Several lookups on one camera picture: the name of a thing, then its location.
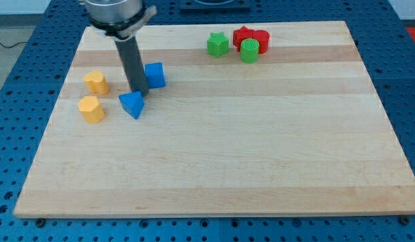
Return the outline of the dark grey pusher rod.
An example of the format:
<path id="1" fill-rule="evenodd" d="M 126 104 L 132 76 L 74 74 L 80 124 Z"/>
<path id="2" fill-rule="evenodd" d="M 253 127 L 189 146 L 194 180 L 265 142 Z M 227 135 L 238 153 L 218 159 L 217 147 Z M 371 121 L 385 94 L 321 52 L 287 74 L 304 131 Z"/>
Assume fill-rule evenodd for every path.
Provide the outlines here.
<path id="1" fill-rule="evenodd" d="M 130 90 L 139 91 L 141 96 L 145 97 L 149 93 L 149 87 L 136 38 L 131 37 L 115 44 Z"/>

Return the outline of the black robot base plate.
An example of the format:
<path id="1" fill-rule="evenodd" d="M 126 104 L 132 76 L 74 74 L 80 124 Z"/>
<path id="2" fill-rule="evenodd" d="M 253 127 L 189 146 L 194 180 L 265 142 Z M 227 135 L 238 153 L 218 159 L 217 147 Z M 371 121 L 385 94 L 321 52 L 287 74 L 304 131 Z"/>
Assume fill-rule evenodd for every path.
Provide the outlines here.
<path id="1" fill-rule="evenodd" d="M 180 0 L 181 12 L 250 10 L 251 0 Z"/>

